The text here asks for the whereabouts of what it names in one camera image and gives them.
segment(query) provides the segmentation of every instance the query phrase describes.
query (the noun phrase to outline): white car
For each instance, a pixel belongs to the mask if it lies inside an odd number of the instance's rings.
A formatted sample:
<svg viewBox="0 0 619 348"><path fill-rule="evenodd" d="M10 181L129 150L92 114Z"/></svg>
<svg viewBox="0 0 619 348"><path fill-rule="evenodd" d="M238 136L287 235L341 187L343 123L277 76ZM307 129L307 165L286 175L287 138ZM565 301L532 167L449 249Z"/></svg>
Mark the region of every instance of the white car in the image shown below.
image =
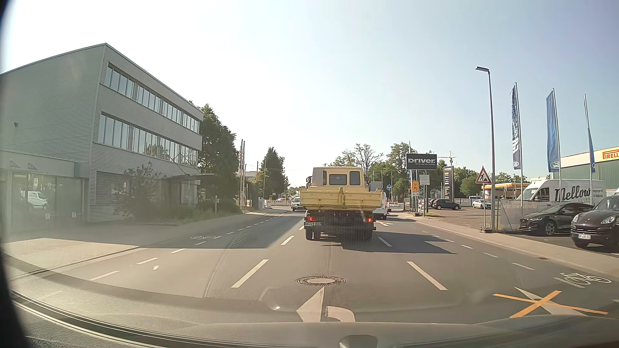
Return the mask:
<svg viewBox="0 0 619 348"><path fill-rule="evenodd" d="M473 209L490 209L490 202L484 199L476 199L473 201Z"/></svg>

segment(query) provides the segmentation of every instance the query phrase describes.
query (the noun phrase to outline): dark sedan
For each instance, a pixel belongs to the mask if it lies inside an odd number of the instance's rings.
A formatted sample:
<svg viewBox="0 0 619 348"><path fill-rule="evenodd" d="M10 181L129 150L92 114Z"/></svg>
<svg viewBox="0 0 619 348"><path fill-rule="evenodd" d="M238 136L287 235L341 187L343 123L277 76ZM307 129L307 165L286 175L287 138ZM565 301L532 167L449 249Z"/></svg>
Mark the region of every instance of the dark sedan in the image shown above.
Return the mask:
<svg viewBox="0 0 619 348"><path fill-rule="evenodd" d="M604 198L589 212L574 216L570 236L574 244L584 248L589 243L602 244L619 251L619 196Z"/></svg>
<svg viewBox="0 0 619 348"><path fill-rule="evenodd" d="M557 232L569 232L570 223L577 214L593 209L590 204L565 202L528 214L520 219L520 231L551 236Z"/></svg>

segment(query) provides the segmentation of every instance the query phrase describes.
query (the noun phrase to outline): gray office building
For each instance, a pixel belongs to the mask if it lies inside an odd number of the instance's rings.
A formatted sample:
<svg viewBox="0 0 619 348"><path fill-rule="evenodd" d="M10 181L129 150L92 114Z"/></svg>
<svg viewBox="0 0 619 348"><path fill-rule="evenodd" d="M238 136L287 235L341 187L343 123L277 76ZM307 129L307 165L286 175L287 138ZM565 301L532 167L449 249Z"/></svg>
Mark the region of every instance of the gray office building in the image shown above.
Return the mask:
<svg viewBox="0 0 619 348"><path fill-rule="evenodd" d="M18 67L0 86L6 229L125 219L115 190L149 163L161 202L196 203L202 112L110 45Z"/></svg>

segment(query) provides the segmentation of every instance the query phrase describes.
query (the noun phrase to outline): lamp post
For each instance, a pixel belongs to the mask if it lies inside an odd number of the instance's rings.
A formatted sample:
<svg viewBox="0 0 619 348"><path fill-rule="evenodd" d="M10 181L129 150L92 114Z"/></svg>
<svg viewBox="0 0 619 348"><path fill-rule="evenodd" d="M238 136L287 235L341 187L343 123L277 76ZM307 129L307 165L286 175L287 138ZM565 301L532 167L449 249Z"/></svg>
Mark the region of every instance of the lamp post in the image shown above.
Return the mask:
<svg viewBox="0 0 619 348"><path fill-rule="evenodd" d="M486 67L478 66L475 70L483 71L488 73L488 88L490 89L490 144L491 144L491 152L492 152L492 186L490 189L490 210L492 211L490 217L490 229L494 232L495 230L495 117L492 110L492 83L490 83L490 69Z"/></svg>

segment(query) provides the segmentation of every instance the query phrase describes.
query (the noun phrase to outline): yellow truck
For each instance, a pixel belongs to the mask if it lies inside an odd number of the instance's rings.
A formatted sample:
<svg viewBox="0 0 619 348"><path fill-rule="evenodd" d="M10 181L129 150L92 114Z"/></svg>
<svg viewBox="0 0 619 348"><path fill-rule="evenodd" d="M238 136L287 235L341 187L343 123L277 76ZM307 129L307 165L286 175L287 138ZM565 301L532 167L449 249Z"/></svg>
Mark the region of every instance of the yellow truck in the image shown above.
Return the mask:
<svg viewBox="0 0 619 348"><path fill-rule="evenodd" d="M305 238L318 240L322 233L370 240L373 212L383 205L383 191L370 192L358 167L315 167L300 190L305 211Z"/></svg>

